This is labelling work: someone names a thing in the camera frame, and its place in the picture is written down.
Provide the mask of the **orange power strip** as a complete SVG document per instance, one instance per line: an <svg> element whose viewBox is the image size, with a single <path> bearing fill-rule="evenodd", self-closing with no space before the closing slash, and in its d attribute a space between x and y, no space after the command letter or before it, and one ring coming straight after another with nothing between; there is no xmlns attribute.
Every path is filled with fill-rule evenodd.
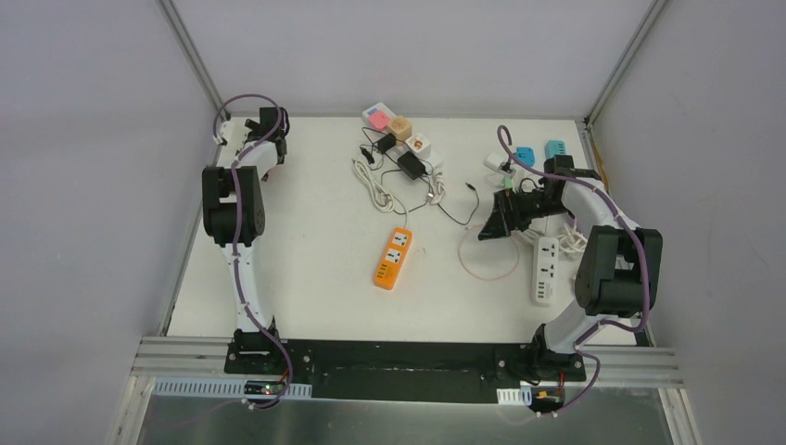
<svg viewBox="0 0 786 445"><path fill-rule="evenodd" d="M403 262L412 245L412 232L403 227L393 230L373 276L375 286L392 290L398 281Z"/></svg>

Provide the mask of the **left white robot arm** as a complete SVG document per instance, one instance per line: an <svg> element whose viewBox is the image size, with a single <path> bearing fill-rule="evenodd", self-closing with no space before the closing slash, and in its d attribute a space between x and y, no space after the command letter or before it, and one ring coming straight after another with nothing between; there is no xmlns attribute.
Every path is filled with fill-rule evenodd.
<svg viewBox="0 0 786 445"><path fill-rule="evenodd" d="M264 296L258 248L266 227L261 182L285 162L289 130L285 108L265 107L245 122L246 139L227 167L201 173L203 225L221 249L233 280L236 328L228 360L247 362L261 375L275 373L283 361L272 305Z"/></svg>

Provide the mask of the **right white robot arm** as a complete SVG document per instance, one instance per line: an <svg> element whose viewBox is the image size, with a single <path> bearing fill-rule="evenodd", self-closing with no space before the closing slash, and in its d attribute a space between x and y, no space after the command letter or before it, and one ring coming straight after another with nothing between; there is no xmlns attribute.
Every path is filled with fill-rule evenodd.
<svg viewBox="0 0 786 445"><path fill-rule="evenodd" d="M528 229L536 218L564 213L585 233L574 301L542 324L522 352L527 371L547 380L578 361L577 347L600 329L623 328L624 320L635 315L640 321L629 332L645 328L656 299L663 237L630 220L605 192L600 175L576 168L567 155L547 159L540 178L540 185L529 192L495 192L478 237L508 237Z"/></svg>

